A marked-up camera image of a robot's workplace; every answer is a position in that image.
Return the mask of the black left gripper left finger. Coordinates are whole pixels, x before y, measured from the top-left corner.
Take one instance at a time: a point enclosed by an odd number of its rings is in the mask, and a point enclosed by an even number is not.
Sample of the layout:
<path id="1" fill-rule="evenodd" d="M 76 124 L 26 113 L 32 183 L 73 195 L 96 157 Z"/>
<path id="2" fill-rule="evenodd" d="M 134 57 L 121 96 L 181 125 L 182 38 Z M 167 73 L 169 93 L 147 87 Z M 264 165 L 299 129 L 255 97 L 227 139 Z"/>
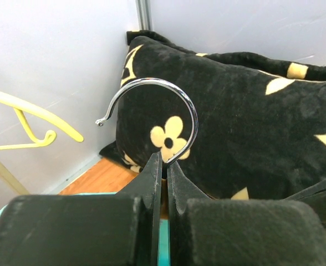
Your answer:
<path id="1" fill-rule="evenodd" d="M 0 215 L 0 265 L 157 265 L 162 158 L 113 195 L 28 195 Z"/>

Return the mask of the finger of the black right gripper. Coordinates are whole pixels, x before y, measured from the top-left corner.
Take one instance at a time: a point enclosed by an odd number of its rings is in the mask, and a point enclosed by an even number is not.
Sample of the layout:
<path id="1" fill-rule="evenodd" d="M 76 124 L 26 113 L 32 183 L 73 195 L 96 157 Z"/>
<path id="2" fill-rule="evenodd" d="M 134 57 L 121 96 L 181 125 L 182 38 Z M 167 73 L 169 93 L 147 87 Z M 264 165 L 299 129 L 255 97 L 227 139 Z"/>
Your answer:
<path id="1" fill-rule="evenodd" d="M 319 216 L 320 220 L 326 222 L 326 178 L 287 197 L 286 200 L 300 201 L 309 205 Z"/>

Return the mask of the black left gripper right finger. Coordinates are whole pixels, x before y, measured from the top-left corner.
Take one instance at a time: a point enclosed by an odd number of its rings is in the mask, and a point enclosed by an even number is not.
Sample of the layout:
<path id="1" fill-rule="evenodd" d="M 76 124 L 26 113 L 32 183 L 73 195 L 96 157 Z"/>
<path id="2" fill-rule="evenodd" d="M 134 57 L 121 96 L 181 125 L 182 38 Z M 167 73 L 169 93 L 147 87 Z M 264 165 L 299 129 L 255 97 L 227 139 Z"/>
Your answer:
<path id="1" fill-rule="evenodd" d="M 171 265 L 326 265 L 326 231 L 294 200 L 209 198 L 167 170 Z"/>

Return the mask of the orange hanger with metal hook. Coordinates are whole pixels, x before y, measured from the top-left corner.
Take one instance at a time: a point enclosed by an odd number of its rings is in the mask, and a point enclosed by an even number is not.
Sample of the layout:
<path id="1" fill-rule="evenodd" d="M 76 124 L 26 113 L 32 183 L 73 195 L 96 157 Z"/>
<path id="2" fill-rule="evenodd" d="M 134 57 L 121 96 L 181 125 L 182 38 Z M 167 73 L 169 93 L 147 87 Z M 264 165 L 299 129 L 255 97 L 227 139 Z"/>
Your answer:
<path id="1" fill-rule="evenodd" d="M 104 115 L 104 117 L 97 119 L 95 121 L 95 124 L 98 127 L 102 127 L 104 123 L 111 118 L 114 112 L 115 105 L 118 103 L 119 99 L 130 90 L 142 85 L 157 85 L 162 88 L 168 89 L 169 91 L 176 94 L 184 102 L 184 104 L 187 106 L 187 109 L 190 113 L 192 128 L 191 128 L 189 139 L 187 140 L 185 146 L 183 146 L 177 153 L 173 155 L 172 158 L 168 159 L 164 163 L 163 169 L 165 175 L 167 175 L 168 168 L 172 164 L 174 164 L 183 154 L 185 154 L 187 150 L 191 148 L 191 146 L 195 142 L 198 133 L 198 116 L 197 116 L 196 108 L 192 100 L 189 98 L 189 96 L 177 85 L 159 78 L 141 78 L 141 79 L 136 79 L 134 81 L 130 81 L 116 92 L 116 94 L 110 100 L 106 114 Z"/>

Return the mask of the teal t shirt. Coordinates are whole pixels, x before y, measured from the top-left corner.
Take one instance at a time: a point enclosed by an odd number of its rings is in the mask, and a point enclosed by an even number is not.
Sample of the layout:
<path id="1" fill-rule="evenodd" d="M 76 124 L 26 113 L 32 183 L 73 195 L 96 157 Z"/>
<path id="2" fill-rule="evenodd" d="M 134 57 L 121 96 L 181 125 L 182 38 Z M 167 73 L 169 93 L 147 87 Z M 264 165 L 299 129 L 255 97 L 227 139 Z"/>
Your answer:
<path id="1" fill-rule="evenodd" d="M 7 207 L 5 205 L 0 209 L 0 216 L 3 210 Z M 159 232 L 159 266 L 169 266 L 170 265 L 170 255 L 169 255 L 169 224 L 168 220 L 160 219 L 160 232 Z"/>

